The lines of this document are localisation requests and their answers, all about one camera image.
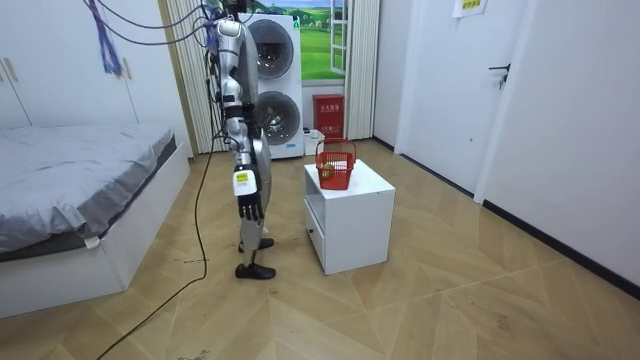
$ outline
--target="yellow sign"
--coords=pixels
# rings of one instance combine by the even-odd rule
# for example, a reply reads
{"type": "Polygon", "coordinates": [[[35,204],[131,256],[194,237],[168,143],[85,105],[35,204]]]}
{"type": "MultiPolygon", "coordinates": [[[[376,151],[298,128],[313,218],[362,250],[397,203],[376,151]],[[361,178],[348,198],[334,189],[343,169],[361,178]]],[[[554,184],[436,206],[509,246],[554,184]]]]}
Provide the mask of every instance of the yellow sign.
{"type": "Polygon", "coordinates": [[[482,0],[462,0],[462,10],[477,8],[482,0]]]}

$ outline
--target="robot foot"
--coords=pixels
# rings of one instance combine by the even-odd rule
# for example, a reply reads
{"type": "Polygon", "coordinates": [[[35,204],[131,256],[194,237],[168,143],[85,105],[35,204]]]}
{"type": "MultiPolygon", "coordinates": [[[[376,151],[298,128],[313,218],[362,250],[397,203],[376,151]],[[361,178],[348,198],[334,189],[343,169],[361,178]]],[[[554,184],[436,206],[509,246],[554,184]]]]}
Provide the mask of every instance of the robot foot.
{"type": "Polygon", "coordinates": [[[276,269],[258,264],[251,264],[249,266],[240,264],[236,268],[236,277],[238,279],[269,280],[274,276],[276,276],[276,269]]]}
{"type": "MultiPolygon", "coordinates": [[[[260,246],[258,246],[258,250],[270,248],[274,243],[275,241],[273,241],[272,238],[262,238],[260,239],[260,246]]],[[[244,244],[242,243],[242,241],[240,242],[240,244],[238,244],[238,252],[244,254],[244,244]]]]}

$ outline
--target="washing machine door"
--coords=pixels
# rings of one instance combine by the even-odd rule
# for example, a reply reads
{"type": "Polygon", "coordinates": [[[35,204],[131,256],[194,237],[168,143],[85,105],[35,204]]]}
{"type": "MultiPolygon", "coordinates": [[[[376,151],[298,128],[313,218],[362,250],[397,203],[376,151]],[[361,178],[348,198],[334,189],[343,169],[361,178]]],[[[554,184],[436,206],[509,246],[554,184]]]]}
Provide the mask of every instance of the washing machine door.
{"type": "Polygon", "coordinates": [[[286,74],[293,62],[293,41],[277,22],[260,19],[249,25],[258,48],[258,76],[273,80],[286,74]]]}
{"type": "Polygon", "coordinates": [[[255,116],[261,122],[269,145],[281,145],[300,130],[300,111],[296,103],[279,91],[258,96],[255,116]]]}

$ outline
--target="basket handle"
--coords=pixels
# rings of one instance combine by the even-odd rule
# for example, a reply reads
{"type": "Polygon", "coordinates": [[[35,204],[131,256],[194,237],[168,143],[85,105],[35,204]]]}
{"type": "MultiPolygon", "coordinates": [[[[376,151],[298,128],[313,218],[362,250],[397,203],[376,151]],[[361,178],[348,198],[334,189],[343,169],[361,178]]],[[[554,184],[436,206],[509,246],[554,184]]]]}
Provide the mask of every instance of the basket handle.
{"type": "Polygon", "coordinates": [[[337,143],[343,143],[343,144],[350,144],[351,146],[353,146],[353,159],[357,159],[358,158],[358,154],[356,153],[357,148],[356,148],[356,144],[353,143],[353,141],[351,140],[347,140],[347,139],[341,139],[341,138],[327,138],[327,139],[322,139],[320,141],[318,141],[318,143],[316,144],[316,160],[318,159],[318,149],[320,148],[320,144],[337,144],[337,143]]]}

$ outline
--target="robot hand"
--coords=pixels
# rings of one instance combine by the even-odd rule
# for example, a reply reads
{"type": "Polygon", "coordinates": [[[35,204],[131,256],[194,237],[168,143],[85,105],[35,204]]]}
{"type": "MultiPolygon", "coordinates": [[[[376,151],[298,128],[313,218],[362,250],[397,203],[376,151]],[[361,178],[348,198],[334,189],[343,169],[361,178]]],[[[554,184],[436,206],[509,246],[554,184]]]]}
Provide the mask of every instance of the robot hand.
{"type": "Polygon", "coordinates": [[[241,218],[246,216],[247,220],[261,221],[264,219],[260,193],[238,196],[238,211],[241,218]]]}

